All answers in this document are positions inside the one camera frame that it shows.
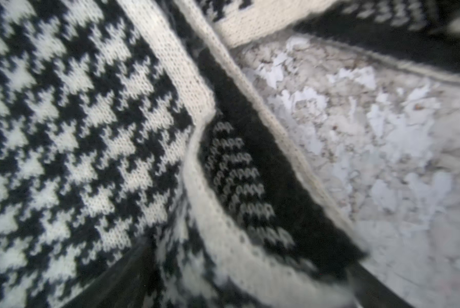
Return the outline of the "black white knitted scarf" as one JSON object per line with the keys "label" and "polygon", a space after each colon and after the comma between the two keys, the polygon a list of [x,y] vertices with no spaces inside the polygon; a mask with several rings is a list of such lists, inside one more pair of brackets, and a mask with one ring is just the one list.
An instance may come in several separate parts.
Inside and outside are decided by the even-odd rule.
{"label": "black white knitted scarf", "polygon": [[0,307],[139,238],[143,307],[355,307],[368,247],[230,49],[286,27],[460,82],[460,1],[0,1]]}

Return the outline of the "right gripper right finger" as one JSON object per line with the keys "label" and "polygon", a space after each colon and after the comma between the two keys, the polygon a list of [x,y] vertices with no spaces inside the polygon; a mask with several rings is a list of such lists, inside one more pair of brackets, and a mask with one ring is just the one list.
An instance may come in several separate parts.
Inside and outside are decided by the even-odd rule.
{"label": "right gripper right finger", "polygon": [[413,308],[413,306],[386,287],[361,264],[348,268],[349,281],[354,288],[357,303],[364,308]]}

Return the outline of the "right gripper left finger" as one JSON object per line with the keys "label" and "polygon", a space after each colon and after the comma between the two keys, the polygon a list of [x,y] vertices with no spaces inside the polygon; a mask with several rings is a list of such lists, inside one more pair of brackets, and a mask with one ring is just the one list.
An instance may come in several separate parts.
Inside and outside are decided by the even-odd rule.
{"label": "right gripper left finger", "polygon": [[153,281],[153,242],[139,238],[131,249],[65,307],[143,307]]}

